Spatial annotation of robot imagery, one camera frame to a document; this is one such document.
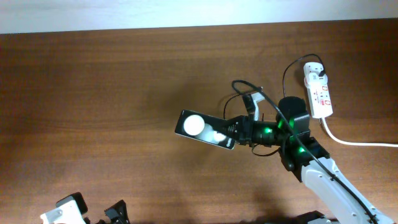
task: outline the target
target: power strip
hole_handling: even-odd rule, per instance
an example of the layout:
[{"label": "power strip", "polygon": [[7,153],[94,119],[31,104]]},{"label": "power strip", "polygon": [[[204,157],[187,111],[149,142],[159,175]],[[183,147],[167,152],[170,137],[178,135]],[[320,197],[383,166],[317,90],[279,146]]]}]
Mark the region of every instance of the power strip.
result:
[{"label": "power strip", "polygon": [[328,76],[325,74],[323,65],[317,62],[308,62],[304,65],[304,84],[307,87],[308,99],[310,100],[311,115],[313,118],[321,119],[322,125],[328,135],[338,143],[349,146],[383,146],[398,147],[398,144],[370,143],[370,142],[348,142],[336,138],[326,124],[326,117],[333,113],[328,87]]},{"label": "power strip", "polygon": [[326,74],[320,76],[322,71],[323,65],[321,63],[308,62],[304,65],[304,84],[307,87],[313,118],[326,118],[333,113],[328,76]]}]

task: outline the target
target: white plastic part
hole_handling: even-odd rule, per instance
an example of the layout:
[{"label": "white plastic part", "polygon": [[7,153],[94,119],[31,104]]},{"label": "white plastic part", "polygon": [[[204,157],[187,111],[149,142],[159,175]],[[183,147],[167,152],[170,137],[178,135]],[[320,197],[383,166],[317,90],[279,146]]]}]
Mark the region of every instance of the white plastic part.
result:
[{"label": "white plastic part", "polygon": [[260,93],[253,93],[251,95],[251,98],[253,99],[254,107],[256,108],[256,110],[254,111],[254,120],[258,121],[259,115],[260,115],[260,110],[259,110],[259,106],[257,105],[257,103],[262,100],[265,100],[265,98]]},{"label": "white plastic part", "polygon": [[332,222],[325,216],[317,218],[316,220],[309,221],[307,224],[340,224],[340,222]]},{"label": "white plastic part", "polygon": [[194,114],[185,119],[183,127],[187,134],[196,136],[205,128],[205,120],[201,116]]},{"label": "white plastic part", "polygon": [[40,218],[43,224],[86,224],[74,200],[42,214]]},{"label": "white plastic part", "polygon": [[320,77],[321,71],[323,71],[323,65],[320,63],[308,62],[304,65],[304,84],[307,87],[313,118],[326,118],[333,113],[328,76],[325,74]]},{"label": "white plastic part", "polygon": [[[376,209],[339,171],[333,159],[319,158],[319,161],[337,176],[355,195],[376,215],[378,224],[393,224],[394,221]],[[305,186],[311,189],[331,210],[342,224],[369,223],[369,217],[360,204],[336,181],[315,162],[310,161],[303,166],[301,178]]]}]

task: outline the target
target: green led light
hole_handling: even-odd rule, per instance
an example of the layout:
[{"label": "green led light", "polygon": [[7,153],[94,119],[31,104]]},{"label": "green led light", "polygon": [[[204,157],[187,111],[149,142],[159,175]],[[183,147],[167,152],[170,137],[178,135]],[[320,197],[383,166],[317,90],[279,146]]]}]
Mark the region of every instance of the green led light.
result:
[{"label": "green led light", "polygon": [[293,128],[293,126],[294,126],[294,120],[293,120],[293,119],[290,119],[289,124],[290,124],[290,127]]},{"label": "green led light", "polygon": [[282,120],[280,120],[278,123],[278,128],[281,129],[283,125],[284,125],[284,122]]},{"label": "green led light", "polygon": [[271,128],[265,128],[264,132],[267,133],[267,134],[268,133],[272,133],[272,129]]}]

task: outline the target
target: wooden table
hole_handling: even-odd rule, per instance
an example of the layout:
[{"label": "wooden table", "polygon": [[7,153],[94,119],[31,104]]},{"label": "wooden table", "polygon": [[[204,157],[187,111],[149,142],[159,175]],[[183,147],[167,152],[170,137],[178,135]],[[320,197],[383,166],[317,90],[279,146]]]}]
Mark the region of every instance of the wooden table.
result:
[{"label": "wooden table", "polygon": [[[213,147],[175,135],[175,124],[182,109],[222,116],[234,79],[278,102],[285,67],[316,53],[330,78],[332,132],[397,142],[397,33],[388,19],[0,35],[0,222],[40,223],[77,191],[93,223],[120,199],[132,222],[332,215],[279,155]],[[288,95],[306,97],[307,61],[316,59],[288,71]],[[269,105],[260,109],[275,119]],[[227,116],[239,114],[235,99]],[[351,183],[398,220],[397,149],[338,144],[315,119],[310,129]]]}]

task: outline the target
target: white wall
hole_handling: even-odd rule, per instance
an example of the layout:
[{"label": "white wall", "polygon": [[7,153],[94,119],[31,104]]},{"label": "white wall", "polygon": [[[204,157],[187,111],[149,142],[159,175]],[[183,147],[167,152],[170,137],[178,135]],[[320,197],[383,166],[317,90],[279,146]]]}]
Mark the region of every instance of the white wall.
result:
[{"label": "white wall", "polygon": [[398,17],[398,0],[0,0],[0,33]]}]

